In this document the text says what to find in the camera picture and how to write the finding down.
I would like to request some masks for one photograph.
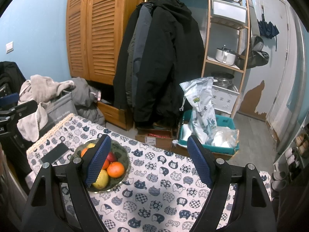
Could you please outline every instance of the metal screw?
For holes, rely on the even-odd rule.
[[[216,159],[216,162],[217,162],[218,164],[223,164],[223,163],[224,163],[224,159],[217,158],[217,159]]]
[[[250,164],[248,164],[248,168],[251,169],[251,170],[253,170],[253,169],[255,168],[255,166],[254,166],[253,164],[250,163]]]
[[[49,167],[49,163],[48,162],[45,162],[42,166],[43,168],[48,168]]]
[[[76,157],[73,159],[73,163],[78,164],[81,162],[81,158],[80,157]]]

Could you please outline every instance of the white storage box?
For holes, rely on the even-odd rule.
[[[247,8],[235,3],[222,0],[212,0],[213,16],[235,21],[240,24],[246,23]]]
[[[211,92],[213,95],[211,103],[213,104],[214,108],[216,110],[232,114],[234,104],[239,95],[236,86],[233,86],[233,90],[229,90],[213,85]]]

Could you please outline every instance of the white door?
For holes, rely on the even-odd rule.
[[[265,12],[265,21],[277,26],[279,34],[276,39],[264,40],[263,51],[269,54],[269,62],[265,66],[247,70],[244,84],[244,96],[239,112],[260,120],[266,120],[276,99],[283,72],[286,65],[288,51],[288,14],[285,3],[281,0],[256,0],[256,17],[262,20],[262,6]]]

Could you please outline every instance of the table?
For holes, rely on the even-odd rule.
[[[63,142],[70,151],[53,165],[69,163],[78,146],[108,134],[128,152],[130,166],[125,179],[112,190],[89,192],[104,225],[114,232],[173,232],[190,230],[209,193],[200,181],[191,158],[122,136],[70,114],[27,150],[30,167],[38,173],[40,158]],[[270,175],[260,172],[270,197]],[[217,228],[231,214],[236,184],[231,184]],[[62,185],[67,212],[75,215],[67,186]]]

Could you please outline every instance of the louvered door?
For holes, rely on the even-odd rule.
[[[86,42],[87,0],[68,0],[66,44],[71,76],[90,79]]]
[[[142,0],[89,0],[87,47],[90,78],[113,84],[129,15]]]
[[[115,75],[115,0],[90,0],[87,16],[88,62],[91,80],[112,84]]]

